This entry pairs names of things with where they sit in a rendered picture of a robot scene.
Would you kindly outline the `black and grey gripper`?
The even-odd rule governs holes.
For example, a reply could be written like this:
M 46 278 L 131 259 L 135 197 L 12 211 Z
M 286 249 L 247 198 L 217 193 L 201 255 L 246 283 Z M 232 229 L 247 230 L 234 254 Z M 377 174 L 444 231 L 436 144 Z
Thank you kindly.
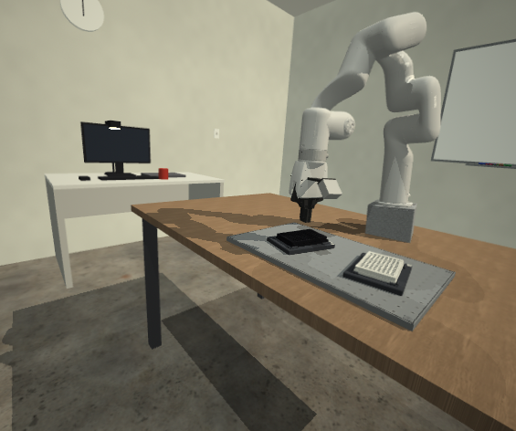
M 323 201 L 318 182 L 307 180 L 308 177 L 327 178 L 327 163 L 299 159 L 294 163 L 290 178 L 290 201 L 298 203 L 300 221 L 304 223 L 311 221 L 312 209 L 318 202 Z

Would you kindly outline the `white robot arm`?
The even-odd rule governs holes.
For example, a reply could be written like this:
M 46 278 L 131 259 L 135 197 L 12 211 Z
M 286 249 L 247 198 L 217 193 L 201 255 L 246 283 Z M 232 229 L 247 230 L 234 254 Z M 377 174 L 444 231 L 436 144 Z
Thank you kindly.
M 353 134 L 352 115 L 330 110 L 363 89 L 377 61 L 384 71 L 387 109 L 391 112 L 419 110 L 419 114 L 395 117 L 384 126 L 380 201 L 375 200 L 375 203 L 412 206 L 408 198 L 413 154 L 408 144 L 434 141 L 441 122 L 441 92 L 437 79 L 432 76 L 414 79 L 413 62 L 403 51 L 420 44 L 425 35 L 426 20 L 418 12 L 388 17 L 358 32 L 336 78 L 302 114 L 298 159 L 325 162 L 329 157 L 328 140 L 344 140 Z

